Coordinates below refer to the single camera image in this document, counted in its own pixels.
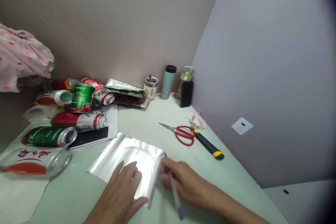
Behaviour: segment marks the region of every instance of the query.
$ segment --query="silver foil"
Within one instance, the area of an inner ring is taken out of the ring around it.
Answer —
[[[107,183],[121,161],[125,162],[124,166],[137,161],[136,166],[142,173],[142,180],[134,199],[148,198],[146,206],[150,209],[164,155],[163,150],[119,132],[118,136],[105,147],[100,156],[87,169],[87,172]]]
[[[129,91],[143,91],[141,88],[114,79],[109,79],[105,87]]]

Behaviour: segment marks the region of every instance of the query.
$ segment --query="pink polka dot cloth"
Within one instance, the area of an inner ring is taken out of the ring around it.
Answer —
[[[19,92],[17,79],[31,75],[50,78],[54,56],[31,33],[0,24],[0,92]]]

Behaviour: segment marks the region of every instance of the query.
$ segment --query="can lid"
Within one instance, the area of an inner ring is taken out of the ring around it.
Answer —
[[[78,79],[78,78],[71,78],[69,80],[69,86],[72,87],[72,89],[75,89],[75,86],[77,84],[81,84],[81,83],[83,83],[83,82],[80,79]]]
[[[109,105],[114,101],[114,95],[108,94],[106,98],[104,99],[104,105]]]
[[[87,84],[87,83],[77,83],[76,85],[90,86],[90,87],[95,88],[94,86],[92,86],[92,85],[90,85],[90,84]]]
[[[69,90],[60,90],[59,99],[64,105],[71,103],[73,93]]]
[[[102,128],[104,128],[106,125],[106,116],[104,116],[103,114],[100,114],[98,119],[97,119],[97,130],[101,130]]]
[[[69,127],[69,128],[66,128],[63,131],[63,134],[64,134],[64,138],[63,138],[64,139],[63,140],[64,145],[68,146],[68,145],[72,144],[75,141],[75,139],[77,137],[77,130],[76,130],[75,127]]]
[[[54,157],[54,160],[51,163],[53,173],[57,174],[61,170],[63,170],[70,162],[71,157],[72,157],[72,153],[70,149],[62,148],[62,150],[58,152],[58,155]]]
[[[173,65],[167,65],[166,66],[166,72],[169,72],[169,73],[176,73],[176,66],[173,66]]]

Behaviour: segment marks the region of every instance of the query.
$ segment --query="black phone case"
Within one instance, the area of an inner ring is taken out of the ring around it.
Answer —
[[[180,107],[190,107],[194,82],[182,82]]]

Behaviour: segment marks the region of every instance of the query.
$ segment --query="scissors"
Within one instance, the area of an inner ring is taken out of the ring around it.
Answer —
[[[186,145],[186,146],[191,146],[191,145],[194,144],[194,141],[195,141],[194,137],[196,136],[196,133],[195,133],[193,128],[188,127],[188,126],[178,126],[178,127],[175,128],[175,127],[170,127],[166,124],[162,124],[162,123],[159,123],[159,124],[161,124],[163,127],[167,128],[167,129],[175,132],[175,136],[176,136],[177,140],[179,140],[181,142],[181,144]],[[192,133],[184,131],[182,128],[188,128]],[[190,139],[191,143],[183,142],[178,136]]]

